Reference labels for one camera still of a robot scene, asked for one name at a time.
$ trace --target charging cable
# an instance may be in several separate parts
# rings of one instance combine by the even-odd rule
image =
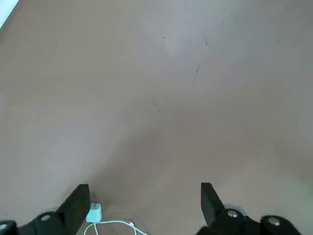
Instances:
[[[121,224],[126,224],[127,226],[133,228],[134,230],[134,234],[136,235],[137,232],[141,233],[142,235],[149,235],[149,234],[146,234],[144,233],[143,231],[141,231],[140,229],[136,228],[134,226],[134,223],[132,221],[129,221],[129,223],[123,221],[123,220],[111,220],[111,221],[101,221],[101,222],[98,222],[98,223],[92,223],[90,225],[88,225],[88,227],[85,229],[84,231],[84,235],[86,235],[86,232],[87,230],[91,227],[91,226],[94,226],[94,229],[96,230],[96,234],[99,235],[98,233],[98,230],[97,230],[97,224],[112,224],[112,223],[121,223]]]

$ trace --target white charger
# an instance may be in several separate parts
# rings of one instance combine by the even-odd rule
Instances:
[[[100,203],[92,203],[90,210],[86,216],[87,223],[98,223],[102,219],[102,211]]]

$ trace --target floor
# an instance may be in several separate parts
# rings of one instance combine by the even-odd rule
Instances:
[[[26,223],[89,183],[105,219],[193,235],[211,182],[252,218],[311,234],[312,12],[311,0],[20,0],[0,31],[0,219]]]

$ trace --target scratch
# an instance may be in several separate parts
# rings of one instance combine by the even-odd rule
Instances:
[[[157,105],[159,105],[159,104],[155,104],[153,101],[151,102],[151,104],[152,104],[153,107],[155,107],[155,109],[156,109],[158,112],[161,111],[161,109],[159,109],[159,108],[157,107]]]
[[[204,36],[203,36],[204,37]],[[205,41],[205,44],[206,44],[206,46],[207,46],[207,40],[206,40],[206,38],[204,37],[204,41]]]
[[[196,74],[195,74],[194,80],[193,80],[192,82],[194,82],[194,81],[196,80],[196,77],[197,77],[198,74],[199,74],[199,68],[200,68],[200,65],[198,65],[198,67],[197,67]]]

